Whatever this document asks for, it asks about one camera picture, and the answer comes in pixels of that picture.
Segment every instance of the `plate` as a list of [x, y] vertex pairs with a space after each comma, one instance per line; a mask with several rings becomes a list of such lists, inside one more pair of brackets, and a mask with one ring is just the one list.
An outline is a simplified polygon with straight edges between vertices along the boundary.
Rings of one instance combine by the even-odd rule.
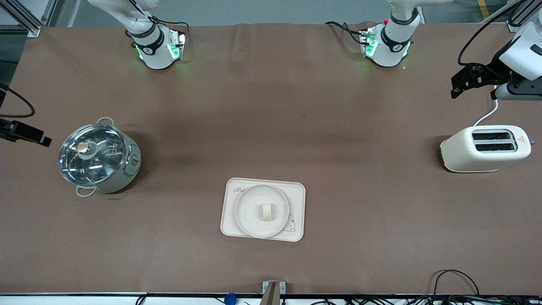
[[[272, 205], [271, 221], [264, 221], [262, 210]], [[237, 199], [235, 218], [246, 234], [255, 238], [268, 238], [284, 228], [289, 214], [288, 200], [276, 187], [256, 185], [246, 189]]]

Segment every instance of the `pot handle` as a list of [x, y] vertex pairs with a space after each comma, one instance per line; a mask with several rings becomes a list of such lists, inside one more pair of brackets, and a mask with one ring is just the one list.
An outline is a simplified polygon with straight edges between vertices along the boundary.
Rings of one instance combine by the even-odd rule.
[[[90, 189], [92, 191], [87, 195], [83, 195], [83, 194], [81, 194], [82, 189]], [[93, 186], [93, 187], [76, 186], [75, 187], [75, 193], [77, 194], [77, 196], [83, 197], [83, 198], [90, 197], [90, 196], [94, 195], [94, 193], [96, 193], [97, 190], [98, 190], [97, 186]]]
[[110, 117], [99, 118], [99, 119], [96, 121], [96, 123], [101, 123], [101, 122], [103, 122], [103, 121], [105, 121], [105, 120], [110, 120], [110, 121], [111, 121], [111, 126], [115, 126], [115, 122], [114, 122], [113, 119], [110, 118]]

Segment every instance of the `stainless steel pot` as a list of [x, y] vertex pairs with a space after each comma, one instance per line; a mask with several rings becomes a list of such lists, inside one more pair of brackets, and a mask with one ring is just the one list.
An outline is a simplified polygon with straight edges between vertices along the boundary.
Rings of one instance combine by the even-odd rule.
[[113, 193], [126, 187], [141, 166], [136, 142], [114, 126], [111, 118], [100, 118], [73, 132], [62, 145], [59, 169], [76, 184], [80, 197]]

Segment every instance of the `lid handle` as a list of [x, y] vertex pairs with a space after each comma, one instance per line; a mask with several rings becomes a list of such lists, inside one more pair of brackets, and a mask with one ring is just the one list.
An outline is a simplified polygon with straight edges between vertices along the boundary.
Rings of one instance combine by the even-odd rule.
[[99, 119], [96, 121], [96, 123], [98, 124], [98, 123], [101, 123], [101, 122], [103, 122], [103, 121], [105, 121], [105, 120], [110, 120], [110, 121], [111, 121], [111, 124], [110, 124], [110, 125], [111, 125], [111, 126], [115, 126], [115, 122], [114, 122], [113, 119], [110, 118], [110, 117], [99, 118]]
[[273, 215], [273, 205], [271, 203], [261, 205], [261, 217], [263, 221], [273, 221], [275, 220], [275, 215]]
[[[86, 195], [83, 195], [83, 194], [81, 194], [82, 189], [89, 189], [89, 190], [91, 190], [91, 192], [86, 194]], [[98, 190], [97, 186], [93, 186], [93, 187], [76, 186], [75, 187], [75, 193], [77, 194], [77, 196], [83, 197], [83, 198], [90, 197], [90, 196], [94, 195], [94, 193], [96, 193], [96, 190]]]

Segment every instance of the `cartoon drawing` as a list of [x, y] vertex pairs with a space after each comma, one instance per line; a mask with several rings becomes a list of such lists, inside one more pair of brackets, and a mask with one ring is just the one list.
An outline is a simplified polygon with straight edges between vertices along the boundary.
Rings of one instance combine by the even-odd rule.
[[294, 221], [293, 214], [288, 215], [288, 220], [286, 221], [286, 225], [284, 226], [284, 228], [282, 228], [281, 231], [295, 232], [295, 221]]

